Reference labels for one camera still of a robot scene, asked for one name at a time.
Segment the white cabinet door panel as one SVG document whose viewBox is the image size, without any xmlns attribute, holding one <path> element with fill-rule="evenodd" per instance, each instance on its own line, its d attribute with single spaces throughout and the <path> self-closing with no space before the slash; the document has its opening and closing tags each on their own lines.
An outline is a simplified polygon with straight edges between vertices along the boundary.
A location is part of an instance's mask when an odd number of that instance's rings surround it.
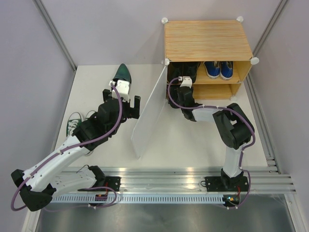
<svg viewBox="0 0 309 232">
<path fill-rule="evenodd" d="M 131 141 L 137 159 L 140 159 L 146 151 L 166 102 L 167 71 L 167 66 L 164 66 L 133 129 Z"/>
</svg>

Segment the black leather shoe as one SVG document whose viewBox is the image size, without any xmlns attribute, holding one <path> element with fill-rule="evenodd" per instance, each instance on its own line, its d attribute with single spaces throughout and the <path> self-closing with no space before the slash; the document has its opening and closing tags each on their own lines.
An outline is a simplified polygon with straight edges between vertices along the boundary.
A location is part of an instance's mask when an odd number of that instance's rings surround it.
<svg viewBox="0 0 309 232">
<path fill-rule="evenodd" d="M 189 76 L 192 83 L 196 81 L 197 71 L 200 66 L 200 62 L 185 62 L 183 65 L 183 76 Z"/>
<path fill-rule="evenodd" d="M 171 62 L 168 65 L 167 81 L 170 83 L 174 78 L 179 78 L 183 75 L 183 63 L 182 62 Z"/>
</svg>

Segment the green leather shoe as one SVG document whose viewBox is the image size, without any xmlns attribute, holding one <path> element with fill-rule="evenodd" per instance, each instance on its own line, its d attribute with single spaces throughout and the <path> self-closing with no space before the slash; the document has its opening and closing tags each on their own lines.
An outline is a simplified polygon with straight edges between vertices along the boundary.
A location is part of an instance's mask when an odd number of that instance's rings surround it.
<svg viewBox="0 0 309 232">
<path fill-rule="evenodd" d="M 130 72 L 124 63 L 120 64 L 112 80 L 116 83 L 119 80 L 129 82 L 130 84 L 132 83 Z"/>
</svg>

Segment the blue canvas sneaker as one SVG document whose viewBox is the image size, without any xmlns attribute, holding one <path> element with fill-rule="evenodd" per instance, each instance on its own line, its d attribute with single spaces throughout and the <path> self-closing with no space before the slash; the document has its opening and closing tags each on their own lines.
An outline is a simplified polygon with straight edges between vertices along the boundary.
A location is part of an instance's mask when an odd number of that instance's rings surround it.
<svg viewBox="0 0 309 232">
<path fill-rule="evenodd" d="M 221 70 L 220 70 L 220 77 L 223 80 L 230 80 L 233 76 L 233 62 L 232 61 L 221 61 Z"/>
<path fill-rule="evenodd" d="M 210 79 L 216 79 L 220 75 L 220 65 L 217 61 L 205 61 L 204 67 Z"/>
</svg>

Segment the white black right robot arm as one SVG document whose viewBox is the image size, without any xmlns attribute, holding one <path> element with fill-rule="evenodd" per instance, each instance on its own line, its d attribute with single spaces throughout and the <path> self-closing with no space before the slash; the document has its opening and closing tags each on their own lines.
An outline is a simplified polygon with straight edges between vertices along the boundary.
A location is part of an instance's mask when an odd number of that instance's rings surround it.
<svg viewBox="0 0 309 232">
<path fill-rule="evenodd" d="M 193 122 L 213 122 L 226 146 L 225 163 L 220 176 L 206 176 L 208 192 L 248 191 L 250 181 L 244 176 L 244 149 L 255 143 L 255 130 L 243 110 L 236 103 L 227 107 L 205 106 L 196 103 L 190 87 L 167 87 L 169 103 L 180 108 L 184 117 Z"/>
</svg>

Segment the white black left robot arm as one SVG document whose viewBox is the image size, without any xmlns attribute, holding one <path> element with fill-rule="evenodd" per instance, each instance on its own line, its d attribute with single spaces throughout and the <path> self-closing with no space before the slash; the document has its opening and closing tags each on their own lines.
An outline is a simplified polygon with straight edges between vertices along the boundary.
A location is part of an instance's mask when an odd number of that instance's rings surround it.
<svg viewBox="0 0 309 232">
<path fill-rule="evenodd" d="M 103 100 L 98 110 L 77 126 L 58 149 L 32 168 L 12 172 L 12 180 L 17 186 L 13 197 L 20 196 L 24 207 L 35 212 L 45 208 L 54 198 L 72 191 L 112 190 L 98 166 L 58 177 L 74 161 L 108 141 L 122 123 L 140 117 L 139 96 L 134 97 L 134 106 L 131 107 L 130 100 L 125 100 L 117 90 L 105 89 Z"/>
</svg>

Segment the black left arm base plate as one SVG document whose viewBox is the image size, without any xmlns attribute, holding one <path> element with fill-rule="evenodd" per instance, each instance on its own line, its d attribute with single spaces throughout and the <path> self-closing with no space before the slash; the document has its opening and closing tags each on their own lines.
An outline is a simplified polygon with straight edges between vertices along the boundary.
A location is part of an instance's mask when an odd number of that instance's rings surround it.
<svg viewBox="0 0 309 232">
<path fill-rule="evenodd" d="M 118 192 L 121 185 L 121 177 L 119 176 L 107 176 L 105 178 L 104 186 L 112 188 L 114 191 Z"/>
</svg>

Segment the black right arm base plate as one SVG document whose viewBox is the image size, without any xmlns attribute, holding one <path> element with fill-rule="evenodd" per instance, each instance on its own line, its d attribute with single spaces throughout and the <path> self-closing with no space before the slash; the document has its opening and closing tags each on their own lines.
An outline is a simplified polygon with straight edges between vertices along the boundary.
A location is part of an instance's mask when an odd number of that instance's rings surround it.
<svg viewBox="0 0 309 232">
<path fill-rule="evenodd" d="M 221 177 L 206 176 L 205 177 L 207 192 L 246 192 L 249 190 L 249 182 L 247 177 Z"/>
</svg>

